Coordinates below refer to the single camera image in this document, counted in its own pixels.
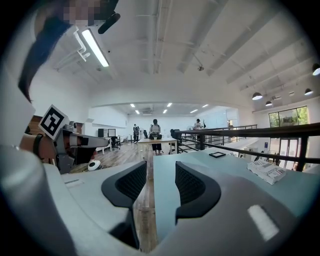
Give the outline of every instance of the tree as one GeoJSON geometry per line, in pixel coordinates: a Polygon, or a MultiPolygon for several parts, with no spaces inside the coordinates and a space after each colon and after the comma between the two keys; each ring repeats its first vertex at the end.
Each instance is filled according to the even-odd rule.
{"type": "Polygon", "coordinates": [[[279,127],[279,113],[270,113],[269,114],[270,127],[279,127]]]}
{"type": "Polygon", "coordinates": [[[308,122],[308,109],[306,106],[299,107],[296,109],[298,112],[298,123],[299,125],[307,125],[308,122]]]}

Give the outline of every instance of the glass door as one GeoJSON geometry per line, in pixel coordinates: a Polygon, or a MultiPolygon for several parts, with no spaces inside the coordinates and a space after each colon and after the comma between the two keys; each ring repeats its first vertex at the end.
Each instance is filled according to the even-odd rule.
{"type": "MultiPolygon", "coordinates": [[[[299,154],[300,154],[300,140],[298,140],[297,138],[280,139],[280,155],[281,156],[296,157],[296,156],[299,156],[299,154]]],[[[295,162],[281,160],[279,166],[282,168],[286,168],[288,170],[294,170],[295,162]]]]}

